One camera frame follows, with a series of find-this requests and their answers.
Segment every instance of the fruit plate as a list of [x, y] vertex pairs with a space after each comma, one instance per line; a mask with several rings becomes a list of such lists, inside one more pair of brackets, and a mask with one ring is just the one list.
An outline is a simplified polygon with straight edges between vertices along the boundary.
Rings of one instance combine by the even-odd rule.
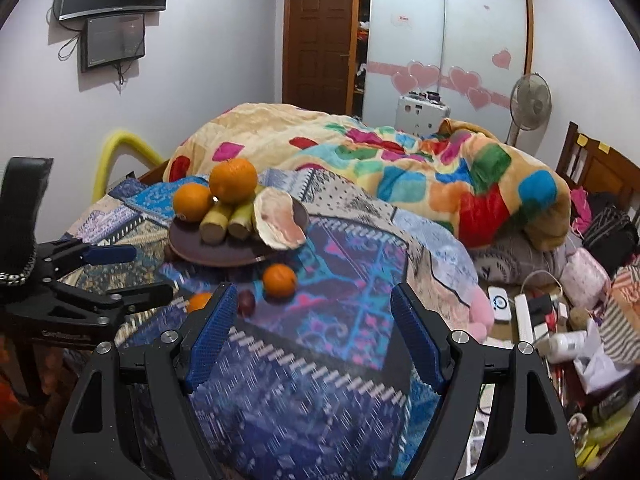
[[[305, 207], [293, 199], [293, 219], [306, 233], [309, 214]], [[206, 267], [242, 267], [266, 260], [281, 251], [271, 249], [261, 240], [249, 237], [237, 240], [227, 235], [216, 246], [205, 244], [200, 238], [199, 225], [184, 222], [178, 218], [169, 227], [169, 246], [181, 259]]]

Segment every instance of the pink pouch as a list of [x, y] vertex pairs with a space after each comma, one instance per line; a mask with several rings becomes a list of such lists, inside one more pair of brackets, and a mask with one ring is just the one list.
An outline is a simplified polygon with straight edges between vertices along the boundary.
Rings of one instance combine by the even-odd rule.
[[607, 271], [585, 248], [569, 256], [562, 270], [560, 283], [564, 295], [574, 307], [593, 310], [598, 300], [604, 300], [611, 287]]

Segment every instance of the screw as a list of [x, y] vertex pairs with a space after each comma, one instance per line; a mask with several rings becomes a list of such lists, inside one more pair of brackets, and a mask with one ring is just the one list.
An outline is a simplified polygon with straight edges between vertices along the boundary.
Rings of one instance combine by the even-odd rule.
[[111, 350], [111, 343], [109, 341], [103, 341], [97, 347], [95, 347], [95, 351], [98, 354], [106, 354]]
[[520, 352], [522, 352], [524, 355], [533, 354], [533, 346], [526, 341], [520, 341], [518, 343], [518, 350], [520, 350]]
[[178, 339], [178, 333], [175, 330], [167, 330], [160, 336], [160, 341], [163, 343], [173, 343], [176, 339]]
[[462, 330], [456, 330], [453, 334], [451, 334], [451, 338], [453, 339], [453, 341], [455, 341], [456, 343], [460, 343], [461, 345], [469, 342], [469, 334], [463, 332]]

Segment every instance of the tangerine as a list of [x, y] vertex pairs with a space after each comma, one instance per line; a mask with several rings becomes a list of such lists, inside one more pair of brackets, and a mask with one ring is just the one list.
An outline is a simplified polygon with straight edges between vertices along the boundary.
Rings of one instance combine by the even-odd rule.
[[185, 222], [201, 222], [212, 206], [213, 197], [202, 184], [190, 182], [180, 186], [175, 192], [175, 215]]
[[296, 291], [296, 273], [284, 264], [273, 264], [262, 275], [264, 291], [274, 298], [288, 298]]
[[191, 312], [205, 308], [212, 295], [211, 292], [200, 292], [199, 294], [191, 296], [189, 303], [187, 303], [187, 312], [190, 314]]
[[258, 172], [245, 158], [232, 158], [216, 165], [209, 175], [211, 194], [225, 204], [249, 200], [258, 185]]

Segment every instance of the sliding wardrobe door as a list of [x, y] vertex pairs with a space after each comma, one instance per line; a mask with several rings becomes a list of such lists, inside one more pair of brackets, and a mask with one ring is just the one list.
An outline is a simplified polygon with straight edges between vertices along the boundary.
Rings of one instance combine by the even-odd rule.
[[506, 140], [527, 49], [527, 0], [447, 0], [440, 93], [451, 117]]
[[402, 94], [437, 86], [444, 0], [371, 0], [370, 20], [362, 119], [393, 126]]

